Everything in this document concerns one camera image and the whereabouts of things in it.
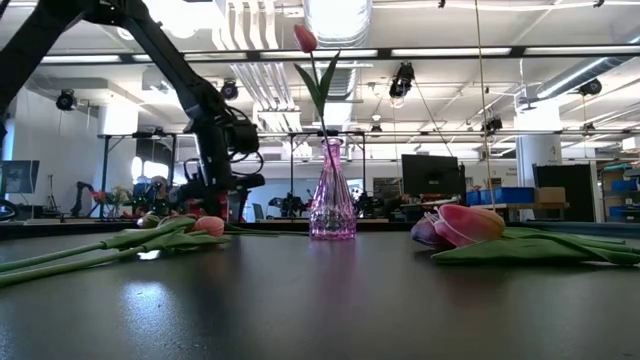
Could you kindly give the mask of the large light pink artificial tulip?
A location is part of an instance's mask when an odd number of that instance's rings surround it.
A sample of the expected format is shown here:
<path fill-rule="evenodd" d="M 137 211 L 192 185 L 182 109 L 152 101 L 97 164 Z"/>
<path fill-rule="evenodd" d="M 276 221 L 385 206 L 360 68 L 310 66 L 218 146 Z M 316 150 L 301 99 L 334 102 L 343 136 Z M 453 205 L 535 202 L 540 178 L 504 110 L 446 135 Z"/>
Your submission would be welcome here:
<path fill-rule="evenodd" d="M 432 259 L 446 265 L 569 265 L 584 262 L 640 266 L 640 248 L 624 242 L 508 227 L 495 212 L 447 204 L 431 219 L 433 231 L 451 245 Z"/>

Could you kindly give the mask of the wooden top work table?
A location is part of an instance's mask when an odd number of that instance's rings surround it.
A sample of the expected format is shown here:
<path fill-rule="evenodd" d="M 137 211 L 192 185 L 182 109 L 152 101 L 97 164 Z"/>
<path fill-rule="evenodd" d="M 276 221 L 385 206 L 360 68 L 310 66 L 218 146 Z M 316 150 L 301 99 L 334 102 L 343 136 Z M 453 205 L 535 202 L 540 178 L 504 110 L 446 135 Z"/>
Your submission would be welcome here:
<path fill-rule="evenodd" d="M 472 208 L 492 210 L 498 213 L 507 222 L 520 222 L 521 212 L 525 210 L 558 210 L 560 218 L 564 218 L 565 210 L 570 207 L 569 203 L 500 203 L 487 205 L 472 205 Z"/>

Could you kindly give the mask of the blue bin shelf unit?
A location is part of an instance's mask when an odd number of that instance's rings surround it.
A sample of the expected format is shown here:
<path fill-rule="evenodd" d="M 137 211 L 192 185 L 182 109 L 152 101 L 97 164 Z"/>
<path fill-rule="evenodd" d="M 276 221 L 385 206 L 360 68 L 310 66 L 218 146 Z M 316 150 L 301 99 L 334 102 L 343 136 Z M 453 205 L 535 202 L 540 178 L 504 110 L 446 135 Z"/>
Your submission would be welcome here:
<path fill-rule="evenodd" d="M 606 165 L 601 194 L 605 222 L 640 223 L 640 165 Z"/>

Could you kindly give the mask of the black rig frame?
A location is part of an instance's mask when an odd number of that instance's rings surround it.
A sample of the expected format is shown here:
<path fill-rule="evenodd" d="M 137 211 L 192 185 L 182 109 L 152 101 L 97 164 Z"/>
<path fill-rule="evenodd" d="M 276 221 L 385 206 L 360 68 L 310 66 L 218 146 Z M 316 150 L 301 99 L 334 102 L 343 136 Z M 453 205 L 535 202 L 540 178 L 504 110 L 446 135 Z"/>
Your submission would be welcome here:
<path fill-rule="evenodd" d="M 344 61 L 391 61 L 391 60 L 470 60 L 478 57 L 501 58 L 586 58 L 640 56 L 638 44 L 616 45 L 569 45 L 569 46 L 511 46 L 511 47 L 444 47 L 444 48 L 362 48 L 344 50 L 316 50 L 311 55 L 299 50 L 245 50 L 185 52 L 182 57 L 193 63 L 239 63 L 239 62 L 293 62 L 312 58 L 329 60 L 339 55 Z"/>

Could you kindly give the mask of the purple artificial tulip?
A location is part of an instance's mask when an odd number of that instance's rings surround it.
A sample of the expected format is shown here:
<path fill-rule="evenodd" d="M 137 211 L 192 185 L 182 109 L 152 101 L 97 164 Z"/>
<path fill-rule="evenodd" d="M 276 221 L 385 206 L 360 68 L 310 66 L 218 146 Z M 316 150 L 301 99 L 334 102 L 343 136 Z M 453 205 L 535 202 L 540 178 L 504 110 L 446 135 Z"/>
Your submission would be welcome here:
<path fill-rule="evenodd" d="M 448 240 L 437 234 L 435 230 L 435 223 L 438 220 L 438 215 L 425 213 L 423 217 L 412 227 L 410 232 L 411 239 L 437 251 L 453 249 L 454 246 Z"/>
<path fill-rule="evenodd" d="M 242 228 L 236 225 L 225 222 L 221 218 L 215 216 L 201 216 L 198 217 L 194 214 L 172 214 L 164 217 L 160 217 L 153 213 L 147 213 L 137 221 L 139 228 L 154 228 L 170 220 L 179 218 L 187 218 L 194 220 L 194 224 L 189 228 L 189 232 L 204 231 L 212 236 L 220 236 L 223 234 L 228 235 L 265 235 L 265 236 L 304 236 L 303 232 L 295 231 L 274 231 L 274 230 L 256 230 Z"/>

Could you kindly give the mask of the black computer monitor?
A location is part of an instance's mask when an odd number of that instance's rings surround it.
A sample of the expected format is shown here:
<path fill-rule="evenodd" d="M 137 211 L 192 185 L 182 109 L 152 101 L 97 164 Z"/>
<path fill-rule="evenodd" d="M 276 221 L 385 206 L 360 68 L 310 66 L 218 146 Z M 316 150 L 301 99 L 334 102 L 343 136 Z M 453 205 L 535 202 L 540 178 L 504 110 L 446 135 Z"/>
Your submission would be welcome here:
<path fill-rule="evenodd" d="M 465 168 L 457 157 L 403 154 L 401 169 L 404 194 L 466 202 Z"/>

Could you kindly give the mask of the artificial tulip green stem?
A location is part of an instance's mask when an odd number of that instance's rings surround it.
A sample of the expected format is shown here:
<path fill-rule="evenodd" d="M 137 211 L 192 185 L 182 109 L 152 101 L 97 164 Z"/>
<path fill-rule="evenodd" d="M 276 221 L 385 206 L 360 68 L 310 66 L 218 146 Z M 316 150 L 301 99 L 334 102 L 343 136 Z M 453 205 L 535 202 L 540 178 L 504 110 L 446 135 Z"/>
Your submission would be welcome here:
<path fill-rule="evenodd" d="M 114 236 L 95 244 L 53 252 L 53 253 L 44 254 L 44 255 L 31 257 L 23 260 L 18 260 L 14 262 L 1 263 L 0 273 L 7 272 L 10 270 L 17 270 L 17 269 L 22 269 L 26 267 L 31 267 L 31 266 L 51 262 L 58 259 L 63 259 L 63 258 L 67 258 L 67 257 L 79 255 L 79 254 L 84 254 L 84 253 L 95 251 L 95 250 L 116 249 L 116 250 L 122 251 L 125 249 L 130 249 L 130 248 L 142 245 L 143 243 L 153 240 L 161 235 L 171 233 L 175 230 L 185 230 L 187 228 L 192 228 L 195 225 L 195 223 L 196 223 L 196 219 L 189 216 L 180 216 L 180 217 L 163 219 L 154 228 L 127 229 L 119 233 L 116 233 Z"/>

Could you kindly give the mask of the white building pillar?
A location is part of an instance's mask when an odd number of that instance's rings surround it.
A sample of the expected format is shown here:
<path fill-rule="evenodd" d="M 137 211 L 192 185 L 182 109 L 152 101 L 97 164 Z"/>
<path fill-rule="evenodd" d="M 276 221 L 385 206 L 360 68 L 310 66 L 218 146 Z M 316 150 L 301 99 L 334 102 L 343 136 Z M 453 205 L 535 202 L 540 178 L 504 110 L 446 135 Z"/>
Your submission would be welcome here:
<path fill-rule="evenodd" d="M 542 134 L 518 135 L 516 138 L 516 165 L 518 185 L 534 187 L 533 166 L 560 165 L 562 129 L 559 105 L 555 99 L 523 106 L 516 112 L 514 129 L 517 131 L 542 131 Z"/>

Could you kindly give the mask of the black cabinet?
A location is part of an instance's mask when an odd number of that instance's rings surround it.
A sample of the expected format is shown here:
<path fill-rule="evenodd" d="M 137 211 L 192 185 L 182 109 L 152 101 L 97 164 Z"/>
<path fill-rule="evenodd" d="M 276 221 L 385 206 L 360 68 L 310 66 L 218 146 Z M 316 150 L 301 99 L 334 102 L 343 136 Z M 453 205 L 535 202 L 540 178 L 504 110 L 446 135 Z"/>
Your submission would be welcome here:
<path fill-rule="evenodd" d="M 589 165 L 545 165 L 534 167 L 534 179 L 538 188 L 557 187 L 565 190 L 564 220 L 569 222 L 594 222 L 594 189 Z"/>

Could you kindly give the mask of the pink glass vase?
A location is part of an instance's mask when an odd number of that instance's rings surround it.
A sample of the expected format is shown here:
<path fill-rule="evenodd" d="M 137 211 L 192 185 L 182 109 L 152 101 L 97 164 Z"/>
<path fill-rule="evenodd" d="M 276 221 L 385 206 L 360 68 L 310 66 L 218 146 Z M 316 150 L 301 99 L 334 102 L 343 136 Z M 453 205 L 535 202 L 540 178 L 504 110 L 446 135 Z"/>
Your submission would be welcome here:
<path fill-rule="evenodd" d="M 356 236 L 356 215 L 347 180 L 341 167 L 343 141 L 322 141 L 324 164 L 312 198 L 309 235 L 314 241 L 350 241 Z"/>

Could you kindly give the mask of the silver ceiling duct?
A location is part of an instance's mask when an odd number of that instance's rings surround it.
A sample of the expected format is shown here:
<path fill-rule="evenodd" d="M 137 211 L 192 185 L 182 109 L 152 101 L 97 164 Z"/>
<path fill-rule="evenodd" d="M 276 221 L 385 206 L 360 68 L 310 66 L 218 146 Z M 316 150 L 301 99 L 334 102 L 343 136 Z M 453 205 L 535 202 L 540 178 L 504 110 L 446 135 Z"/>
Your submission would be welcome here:
<path fill-rule="evenodd" d="M 303 0 L 305 25 L 320 48 L 369 45 L 372 0 Z"/>

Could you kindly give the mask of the small grey monitor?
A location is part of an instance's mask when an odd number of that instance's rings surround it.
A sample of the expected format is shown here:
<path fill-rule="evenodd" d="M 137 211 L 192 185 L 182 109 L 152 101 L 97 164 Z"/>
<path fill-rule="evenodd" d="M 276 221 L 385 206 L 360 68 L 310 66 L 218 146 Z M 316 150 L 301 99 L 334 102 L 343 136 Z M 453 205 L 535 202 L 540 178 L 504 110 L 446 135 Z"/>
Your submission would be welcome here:
<path fill-rule="evenodd" d="M 35 191 L 39 160 L 0 162 L 0 194 L 32 194 Z"/>

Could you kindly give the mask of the dark pink artificial tulip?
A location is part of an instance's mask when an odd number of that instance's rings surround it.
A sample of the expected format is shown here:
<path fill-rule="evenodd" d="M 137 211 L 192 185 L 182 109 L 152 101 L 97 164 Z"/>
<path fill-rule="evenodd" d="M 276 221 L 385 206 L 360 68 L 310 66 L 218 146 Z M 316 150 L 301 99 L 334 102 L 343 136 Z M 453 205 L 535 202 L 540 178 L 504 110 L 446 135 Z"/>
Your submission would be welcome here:
<path fill-rule="evenodd" d="M 294 33 L 294 37 L 299 50 L 304 54 L 308 54 L 310 57 L 312 74 L 309 74 L 308 72 L 306 72 L 298 64 L 295 64 L 294 67 L 298 72 L 298 74 L 300 75 L 300 77 L 303 79 L 306 85 L 306 88 L 315 105 L 317 115 L 321 123 L 322 135 L 323 135 L 325 147 L 328 153 L 329 163 L 330 163 L 331 169 L 333 170 L 333 173 L 337 174 L 335 162 L 331 155 L 331 150 L 329 146 L 328 131 L 327 131 L 326 123 L 324 120 L 324 113 L 325 113 L 326 101 L 327 101 L 330 86 L 331 86 L 331 81 L 333 79 L 335 69 L 338 63 L 338 59 L 340 56 L 340 51 L 338 51 L 333 56 L 333 58 L 329 62 L 328 67 L 326 68 L 326 71 L 324 72 L 322 77 L 319 78 L 316 70 L 316 61 L 314 57 L 314 51 L 318 47 L 318 42 L 316 37 L 304 25 L 300 25 L 300 24 L 296 24 L 293 27 L 293 33 Z"/>

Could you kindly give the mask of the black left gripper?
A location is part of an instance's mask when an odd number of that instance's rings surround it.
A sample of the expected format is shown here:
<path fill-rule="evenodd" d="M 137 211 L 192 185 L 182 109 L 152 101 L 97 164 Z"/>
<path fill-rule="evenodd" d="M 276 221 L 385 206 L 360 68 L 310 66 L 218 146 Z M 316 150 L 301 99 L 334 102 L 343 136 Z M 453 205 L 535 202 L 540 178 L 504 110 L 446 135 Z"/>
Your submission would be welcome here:
<path fill-rule="evenodd" d="M 226 198 L 218 197 L 226 191 L 252 189 L 265 184 L 261 169 L 251 173 L 239 173 L 232 164 L 242 161 L 244 156 L 257 155 L 261 165 L 264 160 L 259 150 L 251 154 L 231 152 L 227 147 L 226 129 L 234 120 L 250 119 L 239 109 L 226 107 L 221 115 L 200 116 L 192 119 L 186 134 L 195 137 L 199 172 L 195 178 L 177 190 L 179 200 L 204 200 L 204 212 L 208 216 L 226 219 Z"/>

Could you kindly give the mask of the cardboard box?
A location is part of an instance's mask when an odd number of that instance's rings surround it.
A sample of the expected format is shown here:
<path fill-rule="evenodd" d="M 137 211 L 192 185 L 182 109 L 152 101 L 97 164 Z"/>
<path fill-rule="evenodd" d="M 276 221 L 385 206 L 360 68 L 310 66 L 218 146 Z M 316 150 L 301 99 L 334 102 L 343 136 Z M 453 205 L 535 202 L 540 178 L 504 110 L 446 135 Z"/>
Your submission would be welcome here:
<path fill-rule="evenodd" d="M 539 187 L 535 189 L 537 204 L 564 204 L 566 191 L 564 187 Z"/>

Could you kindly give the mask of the blue plastic bin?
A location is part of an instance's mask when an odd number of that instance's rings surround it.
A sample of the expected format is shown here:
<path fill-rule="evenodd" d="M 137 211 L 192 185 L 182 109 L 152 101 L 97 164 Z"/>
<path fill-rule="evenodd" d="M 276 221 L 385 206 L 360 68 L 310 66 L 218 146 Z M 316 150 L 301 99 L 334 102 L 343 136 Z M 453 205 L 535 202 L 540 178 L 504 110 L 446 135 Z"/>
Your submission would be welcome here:
<path fill-rule="evenodd" d="M 535 189 L 531 187 L 501 187 L 492 190 L 473 190 L 466 194 L 468 205 L 531 204 L 535 202 Z"/>

